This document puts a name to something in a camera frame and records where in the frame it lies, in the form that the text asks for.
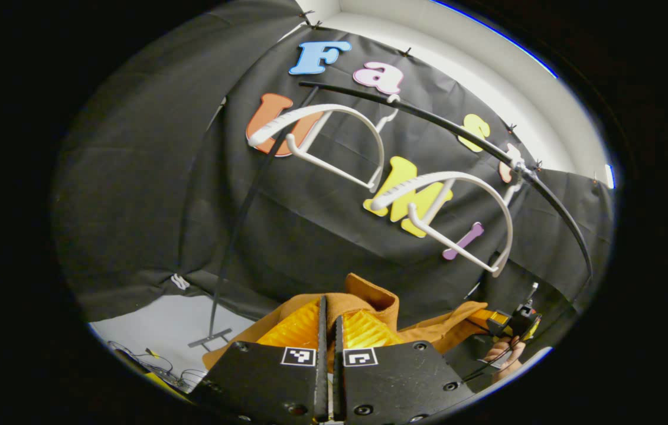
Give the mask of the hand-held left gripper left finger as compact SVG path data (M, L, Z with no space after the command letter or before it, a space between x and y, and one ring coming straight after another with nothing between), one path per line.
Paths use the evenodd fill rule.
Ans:
M328 420L327 301L307 302L255 342L229 344L191 401L217 423Z

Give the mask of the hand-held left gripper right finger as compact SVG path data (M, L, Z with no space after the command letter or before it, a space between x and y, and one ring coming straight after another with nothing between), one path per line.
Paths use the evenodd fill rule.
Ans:
M474 392L426 341L346 349L335 323L334 419L345 424L411 424L463 409Z

